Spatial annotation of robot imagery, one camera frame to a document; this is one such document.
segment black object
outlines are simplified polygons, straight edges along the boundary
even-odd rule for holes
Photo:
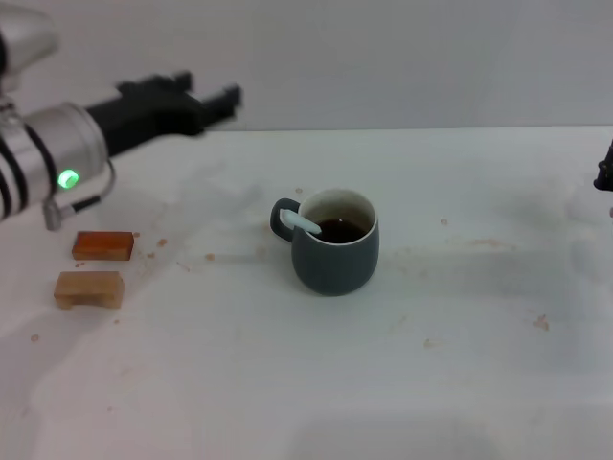
[[[300,203],[282,198],[272,209],[270,228],[291,242],[291,260],[298,278],[323,295],[343,295],[361,288],[375,272],[379,254],[378,219],[371,220],[367,235],[357,241],[335,244],[318,240],[299,227],[287,228],[280,211],[298,212]]]
[[[238,86],[203,101],[190,96],[190,72],[127,81],[117,89],[120,98],[86,109],[102,131],[109,157],[165,134],[201,134],[208,127],[235,118],[241,104]]]
[[[594,181],[594,187],[598,190],[613,192],[613,144],[609,147],[604,161],[598,164],[599,173]]]

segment wooden block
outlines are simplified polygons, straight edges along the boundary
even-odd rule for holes
[[[62,271],[54,297],[64,310],[73,305],[118,309],[124,297],[124,280],[119,271]]]
[[[134,247],[131,232],[79,232],[73,246],[76,261],[129,261]]]

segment stain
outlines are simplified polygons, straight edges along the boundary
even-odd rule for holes
[[[541,314],[536,321],[533,321],[533,326],[543,331],[549,331],[549,323],[547,322],[547,316]]]
[[[494,238],[486,238],[486,239],[469,241],[468,245],[470,246],[489,246],[492,249],[501,249],[503,247],[506,247],[506,248],[510,248],[513,251],[517,249],[517,246],[515,246],[515,244],[509,244],[507,242],[498,241],[498,240],[495,240]]]
[[[466,242],[461,236],[453,235],[450,238],[447,238],[445,244],[470,244],[470,242]]]
[[[408,314],[403,314],[396,323],[394,323],[392,326],[390,326],[389,334],[393,334],[396,330],[398,330],[400,327],[402,327],[402,325],[404,323],[406,323],[407,319],[409,319],[409,315]]]
[[[539,408],[534,415],[528,420],[531,425],[540,425],[543,422],[545,410]]]
[[[151,377],[153,373],[145,366],[126,366],[120,368],[117,376],[125,392],[131,391]]]
[[[586,236],[571,242],[571,267],[582,278],[597,285],[608,283],[611,256],[607,250],[608,244],[596,236]]]
[[[191,271],[191,269],[187,265],[181,264],[180,262],[177,262],[176,264],[179,265],[181,268],[183,268],[188,273]]]
[[[432,348],[437,348],[437,347],[442,347],[443,342],[440,340],[434,340],[432,338],[426,338],[423,341],[423,348],[425,348],[426,350],[430,350]]]
[[[267,249],[265,246],[258,246],[256,248],[256,257],[258,260],[263,261],[266,258]]]
[[[160,207],[160,212],[157,214],[155,218],[153,218],[153,222],[151,223],[150,228],[153,230],[157,230],[159,223],[164,219],[166,212],[169,210],[170,206],[168,203],[162,203]]]
[[[236,326],[234,328],[234,340],[236,342],[242,341],[242,327],[241,326]]]

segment white table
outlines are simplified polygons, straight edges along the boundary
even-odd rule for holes
[[[120,158],[60,233],[37,209],[0,225],[0,458],[610,457],[613,194],[591,183],[612,134],[215,133]],[[327,298],[267,222],[337,186],[377,207],[381,255]],[[75,268],[96,229],[140,232],[132,260]],[[122,309],[59,310],[71,269],[121,270]]]

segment coffee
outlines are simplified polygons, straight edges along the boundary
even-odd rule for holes
[[[323,222],[318,222],[318,225],[322,229],[322,233],[314,235],[314,237],[322,242],[334,244],[355,242],[368,233],[349,220],[342,218],[324,220]]]

